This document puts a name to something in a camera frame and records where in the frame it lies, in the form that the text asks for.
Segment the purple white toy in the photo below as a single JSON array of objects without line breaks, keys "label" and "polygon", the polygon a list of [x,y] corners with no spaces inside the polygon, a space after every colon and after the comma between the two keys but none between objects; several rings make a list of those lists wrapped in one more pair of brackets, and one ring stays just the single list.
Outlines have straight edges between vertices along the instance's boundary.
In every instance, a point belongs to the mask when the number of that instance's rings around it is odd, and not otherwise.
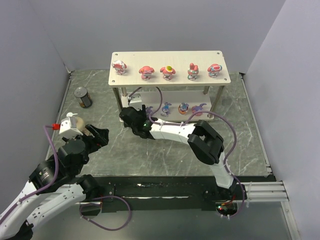
[{"label": "purple white toy", "polygon": [[160,115],[163,116],[163,117],[168,117],[169,114],[170,114],[170,106],[171,105],[172,105],[171,103],[165,102],[164,106],[161,108]]}]

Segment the orange base purple toy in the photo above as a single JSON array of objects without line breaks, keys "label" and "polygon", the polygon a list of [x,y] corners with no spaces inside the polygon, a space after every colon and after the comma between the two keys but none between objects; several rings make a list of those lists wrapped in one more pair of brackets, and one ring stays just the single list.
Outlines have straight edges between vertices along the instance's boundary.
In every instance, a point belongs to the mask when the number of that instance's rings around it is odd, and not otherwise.
[{"label": "orange base purple toy", "polygon": [[181,115],[185,115],[187,114],[189,110],[189,104],[188,103],[184,103],[182,102],[179,107],[178,107],[178,112],[181,114]]}]

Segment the pink white toy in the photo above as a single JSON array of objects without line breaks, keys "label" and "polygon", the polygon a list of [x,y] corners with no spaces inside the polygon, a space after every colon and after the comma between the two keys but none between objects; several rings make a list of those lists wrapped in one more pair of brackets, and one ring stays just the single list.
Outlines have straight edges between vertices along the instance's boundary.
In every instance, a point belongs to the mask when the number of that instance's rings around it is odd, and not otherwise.
[{"label": "pink white toy", "polygon": [[111,66],[115,69],[117,75],[123,75],[126,73],[127,65],[121,60],[113,61]]}]

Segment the pink toy yellow hat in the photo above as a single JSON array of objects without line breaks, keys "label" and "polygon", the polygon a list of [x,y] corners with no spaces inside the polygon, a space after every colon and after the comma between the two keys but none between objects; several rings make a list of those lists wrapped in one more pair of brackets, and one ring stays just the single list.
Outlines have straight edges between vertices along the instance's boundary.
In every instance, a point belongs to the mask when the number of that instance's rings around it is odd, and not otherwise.
[{"label": "pink toy yellow hat", "polygon": [[160,69],[160,72],[163,74],[163,78],[167,81],[171,80],[173,75],[176,73],[176,70],[170,66],[164,66]]}]

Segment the pink purple toy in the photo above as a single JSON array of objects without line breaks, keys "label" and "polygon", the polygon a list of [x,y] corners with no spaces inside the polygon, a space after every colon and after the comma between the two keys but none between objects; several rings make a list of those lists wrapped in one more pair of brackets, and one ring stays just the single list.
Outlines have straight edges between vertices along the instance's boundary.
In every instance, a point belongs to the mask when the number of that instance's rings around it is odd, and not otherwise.
[{"label": "pink purple toy", "polygon": [[203,110],[203,106],[206,106],[206,103],[201,103],[199,105],[194,105],[191,108],[191,111],[193,114],[195,114],[195,116],[201,116],[203,113],[201,112]]}]

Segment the red bunny ear toy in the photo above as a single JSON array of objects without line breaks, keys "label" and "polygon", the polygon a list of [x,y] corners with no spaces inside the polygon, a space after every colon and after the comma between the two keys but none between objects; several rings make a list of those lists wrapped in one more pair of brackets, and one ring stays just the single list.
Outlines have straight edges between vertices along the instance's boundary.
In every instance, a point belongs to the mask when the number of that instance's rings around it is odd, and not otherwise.
[{"label": "red bunny ear toy", "polygon": [[189,69],[187,71],[187,74],[188,74],[187,78],[189,80],[191,80],[191,81],[194,81],[197,78],[198,74],[199,74],[198,65],[195,65],[194,63],[190,63],[189,64]]}]

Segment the pink blue goggles toy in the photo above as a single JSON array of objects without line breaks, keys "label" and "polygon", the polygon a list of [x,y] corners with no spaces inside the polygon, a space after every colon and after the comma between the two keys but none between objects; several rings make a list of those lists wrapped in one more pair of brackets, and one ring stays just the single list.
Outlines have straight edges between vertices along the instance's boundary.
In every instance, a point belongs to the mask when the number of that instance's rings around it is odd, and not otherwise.
[{"label": "pink blue goggles toy", "polygon": [[207,69],[208,72],[208,76],[210,78],[216,78],[220,71],[223,69],[223,67],[220,64],[217,63],[213,63],[212,65],[210,65]]}]

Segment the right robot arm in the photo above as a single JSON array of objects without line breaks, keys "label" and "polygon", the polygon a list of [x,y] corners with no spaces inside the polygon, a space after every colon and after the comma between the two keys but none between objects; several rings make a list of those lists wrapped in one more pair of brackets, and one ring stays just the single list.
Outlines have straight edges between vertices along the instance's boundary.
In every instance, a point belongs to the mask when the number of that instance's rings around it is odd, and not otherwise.
[{"label": "right robot arm", "polygon": [[222,116],[219,118],[229,125],[234,137],[228,153],[225,153],[223,137],[204,120],[196,123],[168,122],[147,116],[145,110],[138,111],[132,106],[124,107],[119,117],[134,135],[142,139],[170,140],[188,145],[200,162],[210,166],[218,187],[234,190],[237,181],[227,165],[227,159],[237,144],[237,135],[233,126]]}]

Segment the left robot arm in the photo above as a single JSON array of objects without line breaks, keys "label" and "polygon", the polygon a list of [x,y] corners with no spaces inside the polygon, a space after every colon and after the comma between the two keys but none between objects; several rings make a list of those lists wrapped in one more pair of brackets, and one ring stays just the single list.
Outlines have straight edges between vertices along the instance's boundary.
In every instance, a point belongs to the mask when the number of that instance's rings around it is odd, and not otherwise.
[{"label": "left robot arm", "polygon": [[100,187],[90,174],[81,176],[71,187],[41,204],[61,187],[71,183],[82,171],[89,155],[107,146],[109,130],[91,124],[85,126],[90,135],[64,137],[65,144],[53,149],[49,159],[41,162],[29,176],[24,188],[0,215],[2,240],[30,240],[37,227],[71,205],[97,197]]}]

